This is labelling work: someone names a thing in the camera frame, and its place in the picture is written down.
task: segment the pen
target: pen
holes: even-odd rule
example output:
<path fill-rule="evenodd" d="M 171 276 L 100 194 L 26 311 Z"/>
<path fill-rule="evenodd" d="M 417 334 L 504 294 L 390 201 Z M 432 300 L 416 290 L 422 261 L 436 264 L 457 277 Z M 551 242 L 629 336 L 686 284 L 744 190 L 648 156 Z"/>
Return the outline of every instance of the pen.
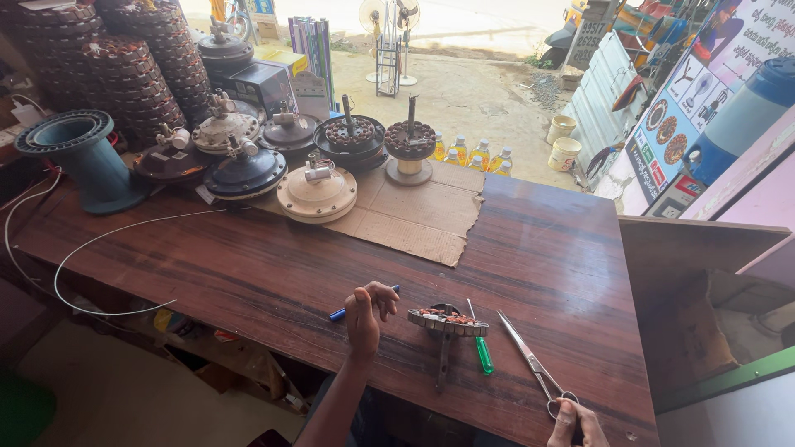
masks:
<path fill-rule="evenodd" d="M 394 290 L 395 293 L 400 293 L 400 286 L 399 285 L 392 286 L 392 290 Z M 342 320 L 343 318 L 345 318 L 345 308 L 343 307 L 342 309 L 340 309 L 340 310 L 338 310 L 338 311 L 336 311 L 334 313 L 329 313 L 328 317 L 332 321 L 340 321 L 340 320 Z"/>
<path fill-rule="evenodd" d="M 472 310 L 472 301 L 469 301 L 467 298 L 467 303 L 469 303 L 469 312 L 472 314 L 472 318 L 475 318 L 475 311 Z M 486 341 L 481 336 L 475 337 L 475 344 L 478 347 L 478 355 L 480 356 L 480 364 L 483 365 L 483 374 L 489 375 L 494 371 L 494 365 L 491 362 L 491 354 L 489 353 L 489 347 L 486 346 Z"/>

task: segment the gravel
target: gravel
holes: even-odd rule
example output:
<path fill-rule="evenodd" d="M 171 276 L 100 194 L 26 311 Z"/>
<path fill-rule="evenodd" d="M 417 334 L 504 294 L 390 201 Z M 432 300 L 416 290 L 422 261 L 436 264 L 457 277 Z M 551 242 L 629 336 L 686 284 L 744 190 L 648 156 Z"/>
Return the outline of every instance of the gravel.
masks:
<path fill-rule="evenodd" d="M 555 76 L 549 73 L 532 73 L 530 84 L 533 85 L 530 89 L 533 101 L 544 110 L 557 111 L 557 95 L 560 93 L 560 88 Z"/>

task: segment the yellow bottle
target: yellow bottle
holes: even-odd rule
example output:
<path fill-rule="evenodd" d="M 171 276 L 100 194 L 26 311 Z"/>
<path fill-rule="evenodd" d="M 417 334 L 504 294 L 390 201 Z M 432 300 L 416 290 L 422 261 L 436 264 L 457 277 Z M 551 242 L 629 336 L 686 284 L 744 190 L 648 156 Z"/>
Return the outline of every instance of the yellow bottle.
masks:
<path fill-rule="evenodd" d="M 444 160 L 444 142 L 442 141 L 442 133 L 436 132 L 436 146 L 433 148 L 433 154 L 429 156 L 431 160 Z"/>
<path fill-rule="evenodd" d="M 502 164 L 499 166 L 499 169 L 494 171 L 495 174 L 499 176 L 510 177 L 510 161 L 503 161 Z"/>
<path fill-rule="evenodd" d="M 467 165 L 467 147 L 463 143 L 463 135 L 456 136 L 456 141 L 450 145 L 450 149 L 456 148 L 458 153 L 458 164 L 462 166 Z"/>
<path fill-rule="evenodd" d="M 451 147 L 450 150 L 448 150 L 447 156 L 444 157 L 444 160 L 442 160 L 442 162 L 450 163 L 451 165 L 461 166 L 461 163 L 459 162 L 458 150 L 455 147 Z"/>
<path fill-rule="evenodd" d="M 469 164 L 467 164 L 467 167 L 469 169 L 477 169 L 482 173 L 486 172 L 486 170 L 483 168 L 483 157 L 479 155 L 472 157 L 472 160 L 469 162 Z"/>
<path fill-rule="evenodd" d="M 510 159 L 510 147 L 508 146 L 503 147 L 502 152 L 500 152 L 497 157 L 491 159 L 488 172 L 493 173 L 497 171 L 503 161 L 508 161 L 511 164 L 514 163 L 514 161 Z"/>
<path fill-rule="evenodd" d="M 491 155 L 489 154 L 489 141 L 485 138 L 480 140 L 480 144 L 475 147 L 472 152 L 469 153 L 469 157 L 467 157 L 467 164 L 472 161 L 472 158 L 475 155 L 479 155 L 483 159 L 483 166 L 489 165 L 489 160 L 491 159 Z"/>

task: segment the wall poster with fan images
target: wall poster with fan images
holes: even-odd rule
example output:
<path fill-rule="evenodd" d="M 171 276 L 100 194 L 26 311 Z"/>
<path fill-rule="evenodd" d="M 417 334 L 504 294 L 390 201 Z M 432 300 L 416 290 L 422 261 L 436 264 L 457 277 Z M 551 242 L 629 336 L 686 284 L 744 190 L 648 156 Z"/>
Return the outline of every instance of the wall poster with fan images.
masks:
<path fill-rule="evenodd" d="M 756 69 L 793 52 L 794 0 L 723 0 L 715 6 L 633 133 L 638 153 L 630 154 L 630 162 L 649 204 L 677 177 L 684 153 Z"/>

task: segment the corrugated metal sheet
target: corrugated metal sheet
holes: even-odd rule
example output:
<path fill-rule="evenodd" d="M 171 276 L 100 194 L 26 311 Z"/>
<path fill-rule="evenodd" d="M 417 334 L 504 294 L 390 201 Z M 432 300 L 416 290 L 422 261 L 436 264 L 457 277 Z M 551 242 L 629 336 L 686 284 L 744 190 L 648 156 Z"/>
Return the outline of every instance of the corrugated metal sheet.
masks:
<path fill-rule="evenodd" d="M 635 75 L 637 73 L 632 68 L 632 61 L 618 35 L 615 31 L 609 32 L 599 43 L 590 68 L 583 75 L 572 101 L 562 112 L 563 115 L 577 120 L 577 128 L 572 132 L 572 138 L 583 145 L 577 157 L 577 163 L 583 171 L 600 150 L 625 141 L 637 122 L 636 117 L 646 101 L 646 92 L 643 90 L 638 92 L 628 107 L 612 111 L 615 100 L 629 86 Z M 593 177 L 588 179 L 591 189 L 599 183 L 615 156 L 611 155 L 595 176 L 591 173 Z"/>

